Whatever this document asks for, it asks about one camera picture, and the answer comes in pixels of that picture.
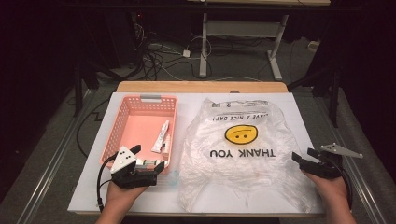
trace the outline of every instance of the dark background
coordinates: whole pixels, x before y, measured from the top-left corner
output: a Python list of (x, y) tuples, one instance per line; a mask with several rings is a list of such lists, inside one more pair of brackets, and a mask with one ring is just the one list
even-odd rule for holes
[[(336, 62), (341, 87), (355, 116), (396, 179), (392, 165), (396, 154), (392, 141), (396, 137), (395, 7), (391, 0), (341, 2), (342, 6), (368, 6), (360, 15), (290, 16), (284, 39), (321, 39), (307, 76)], [(78, 13), (49, 0), (2, 1), (0, 8), (2, 200), (47, 122), (73, 88), (77, 62), (90, 59), (115, 68), (132, 62), (136, 55), (134, 30), (126, 12)], [(188, 43), (191, 35), (202, 29), (199, 14), (158, 12), (142, 16), (148, 30), (169, 38), (178, 36), (181, 43)], [(84, 70), (83, 77), (93, 72)], [(322, 87), (323, 81), (328, 81), (325, 77), (308, 84)]]

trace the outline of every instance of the smiley face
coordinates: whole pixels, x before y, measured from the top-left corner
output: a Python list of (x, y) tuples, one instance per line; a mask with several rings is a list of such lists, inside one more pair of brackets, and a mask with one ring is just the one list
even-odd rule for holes
[(236, 125), (225, 132), (225, 138), (237, 145), (245, 145), (253, 142), (259, 131), (255, 126), (252, 125)]

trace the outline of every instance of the white plastic bag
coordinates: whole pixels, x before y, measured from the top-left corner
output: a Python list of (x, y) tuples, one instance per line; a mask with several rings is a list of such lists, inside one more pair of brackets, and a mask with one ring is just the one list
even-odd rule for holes
[(179, 201), (188, 212), (207, 183), (235, 192), (278, 189), (303, 212), (317, 197), (291, 160), (301, 154), (282, 111), (267, 101), (214, 103), (205, 99), (186, 131), (180, 161)]

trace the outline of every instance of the plastic basket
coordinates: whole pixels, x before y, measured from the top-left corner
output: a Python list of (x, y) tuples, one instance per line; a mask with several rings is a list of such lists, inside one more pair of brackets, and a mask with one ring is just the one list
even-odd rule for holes
[[(161, 95), (126, 95), (123, 97), (114, 120), (106, 146), (100, 158), (100, 163), (114, 155), (122, 146), (132, 148), (141, 145), (141, 151), (136, 154), (140, 160), (167, 161), (165, 172), (171, 160), (173, 133), (177, 112), (176, 96)], [(163, 124), (169, 120), (168, 131), (170, 143), (167, 156), (152, 152)], [(106, 166), (110, 168), (113, 161)]]

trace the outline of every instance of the electrical cable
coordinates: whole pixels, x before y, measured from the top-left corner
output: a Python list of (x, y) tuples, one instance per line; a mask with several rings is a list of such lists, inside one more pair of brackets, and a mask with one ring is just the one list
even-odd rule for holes
[(179, 58), (176, 58), (176, 59), (173, 59), (173, 60), (170, 60), (170, 61), (167, 61), (167, 62), (163, 62), (163, 63), (172, 63), (172, 62), (175, 62), (175, 61), (178, 61), (178, 60), (181, 60), (181, 59), (186, 59), (185, 57), (179, 57)]
[[(234, 39), (232, 39), (232, 38), (230, 38), (228, 36), (226, 36), (226, 38), (224, 38), (224, 39), (220, 38), (218, 36), (212, 36), (212, 37), (215, 37), (215, 38), (221, 39), (221, 40), (227, 40), (227, 41), (229, 41), (229, 42), (231, 42), (233, 44), (237, 44), (237, 45), (243, 46), (243, 47), (235, 48), (235, 49), (242, 49), (242, 48), (245, 48), (245, 47), (257, 47), (265, 39), (265, 38), (262, 38), (262, 37), (254, 37), (254, 38), (250, 38), (250, 39), (246, 39), (246, 38), (239, 38), (239, 39), (238, 38), (234, 38)], [(251, 44), (243, 43), (243, 41), (250, 41), (251, 39), (253, 39), (253, 42)]]
[(163, 33), (158, 33), (158, 32), (153, 32), (153, 33), (155, 35), (158, 35), (158, 36), (161, 36), (161, 37), (166, 37), (166, 38), (170, 39), (173, 43), (175, 43), (177, 45), (180, 45), (183, 48), (186, 47), (186, 45), (183, 44), (183, 42), (185, 42), (185, 41), (183, 41), (182, 39), (176, 38), (176, 37), (171, 36), (171, 35), (166, 35), (166, 34), (163, 34)]
[[(148, 52), (145, 54), (143, 61), (145, 61), (145, 66), (143, 67), (145, 75), (140, 79), (151, 80), (151, 78), (154, 77), (154, 81), (156, 81), (158, 78), (158, 73), (159, 73), (159, 70), (157, 70), (157, 69), (160, 68), (160, 67), (158, 67), (158, 64), (162, 63), (163, 56), (156, 54), (156, 53)], [(154, 70), (154, 74), (150, 75), (149, 73), (152, 70)]]
[(326, 162), (330, 163), (335, 169), (337, 169), (337, 171), (340, 173), (341, 177), (343, 178), (345, 185), (346, 185), (346, 198), (347, 198), (347, 203), (349, 206), (349, 210), (352, 211), (352, 201), (353, 201), (353, 190), (350, 187), (349, 183), (350, 183), (350, 177), (349, 174), (347, 173), (347, 171), (343, 168), (341, 169), (337, 164), (335, 164), (334, 161), (332, 160), (328, 160), (328, 159), (324, 159)]
[(138, 36), (136, 37), (136, 39), (140, 39), (140, 44), (137, 46), (138, 48), (140, 48), (140, 46), (143, 44), (143, 39), (145, 38), (145, 30), (143, 29), (143, 27), (139, 24), (136, 24), (137, 27), (139, 27), (139, 33)]
[(261, 69), (259, 69), (259, 71), (257, 71), (257, 77), (258, 77), (258, 78), (260, 78), (260, 74), (259, 74), (260, 71), (261, 71), (261, 70), (264, 70), (266, 67), (268, 67), (268, 65), (271, 64), (271, 61), (272, 61), (273, 59), (274, 59), (274, 58), (270, 59), (269, 62), (268, 62), (265, 66), (263, 66)]
[(196, 39), (198, 39), (198, 38), (203, 39), (204, 41), (206, 41), (206, 43), (209, 44), (209, 52), (206, 54), (206, 57), (209, 56), (210, 53), (212, 52), (212, 44), (210, 44), (210, 42), (209, 42), (209, 40), (208, 40), (207, 38), (203, 38), (201, 35), (198, 35), (198, 36), (194, 37), (194, 38), (191, 40), (190, 44), (192, 44), (192, 41), (194, 41), (194, 40), (196, 40)]
[(133, 77), (135, 75), (137, 75), (140, 71), (142, 71), (143, 68), (143, 63), (140, 61), (140, 63), (136, 66), (135, 70), (130, 72), (128, 75), (126, 75), (124, 78), (128, 79), (130, 77)]
[(85, 123), (85, 121), (88, 119), (88, 117), (90, 115), (96, 115), (95, 121), (101, 121), (98, 119), (98, 112), (95, 112), (96, 109), (98, 109), (101, 105), (103, 105), (104, 103), (108, 102), (110, 100), (111, 94), (109, 97), (107, 97), (107, 99), (105, 99), (103, 102), (101, 102), (99, 105), (97, 105), (89, 114), (87, 114), (87, 116), (85, 116), (85, 118), (82, 120), (82, 122), (79, 124), (78, 129), (76, 131), (76, 142), (77, 142), (77, 146), (78, 146), (78, 150), (82, 153), (82, 155), (85, 158), (88, 158), (88, 155), (84, 152), (84, 150), (82, 149), (81, 143), (79, 142), (79, 132), (81, 130), (82, 125)]
[[(170, 47), (168, 47), (168, 46), (165, 46), (165, 45), (163, 45), (163, 44), (161, 44), (160, 45), (161, 47), (159, 48), (159, 49), (151, 49), (151, 51), (153, 51), (153, 52), (160, 52), (160, 53), (166, 53), (166, 54), (177, 54), (177, 55), (182, 55), (181, 53), (179, 53), (179, 52), (177, 52), (177, 50), (175, 50), (175, 49), (172, 49), (172, 48), (170, 48)], [(166, 49), (171, 49), (172, 51), (160, 51), (160, 49), (162, 49), (162, 48), (166, 48)]]
[(163, 71), (165, 71), (170, 77), (174, 78), (175, 80), (178, 80), (178, 81), (187, 81), (187, 80), (184, 80), (184, 79), (181, 79), (181, 78), (178, 78), (178, 77), (174, 77), (171, 73), (168, 72), (168, 70), (166, 70), (166, 69), (163, 68), (162, 66), (161, 66), (161, 68), (162, 68)]
[[(215, 37), (215, 38), (217, 38), (217, 39), (225, 40), (225, 39), (219, 38), (219, 37), (217, 37), (217, 36), (211, 36), (211, 37)], [(215, 53), (212, 52), (212, 55), (218, 56), (218, 57), (222, 57), (222, 56), (226, 56), (226, 55), (231, 54), (231, 53), (233, 52), (233, 41), (228, 40), (227, 42), (230, 44), (230, 49), (228, 50), (228, 52), (223, 53), (223, 54), (215, 54)]]
[(109, 179), (109, 180), (103, 182), (99, 187), (101, 188), (105, 183), (108, 183), (108, 182), (110, 182), (110, 181), (112, 181), (112, 179)]
[(191, 66), (191, 73), (192, 73), (192, 76), (195, 77), (193, 65), (192, 65), (192, 63), (189, 63), (189, 62), (178, 62), (178, 63), (174, 63), (174, 64), (171, 64), (171, 65), (169, 65), (169, 66), (167, 66), (167, 67), (165, 67), (165, 68), (163, 68), (163, 69), (168, 69), (168, 68), (173, 67), (173, 66), (175, 66), (175, 65), (177, 65), (177, 64), (179, 64), (179, 63), (188, 63), (188, 64)]
[(119, 154), (119, 152), (116, 152), (114, 155), (112, 155), (111, 157), (107, 158), (105, 160), (105, 162), (103, 162), (103, 164), (102, 164), (102, 166), (100, 167), (100, 170), (99, 170), (99, 175), (98, 175), (98, 179), (97, 179), (97, 182), (96, 182), (96, 196), (97, 196), (97, 202), (98, 202), (98, 206), (99, 206), (100, 212), (102, 212), (103, 209), (105, 208), (105, 206), (103, 205), (102, 197), (100, 196), (100, 188), (102, 186), (100, 184), (100, 179), (102, 177), (102, 172), (105, 169), (106, 165), (110, 161), (114, 161), (117, 158), (118, 154)]

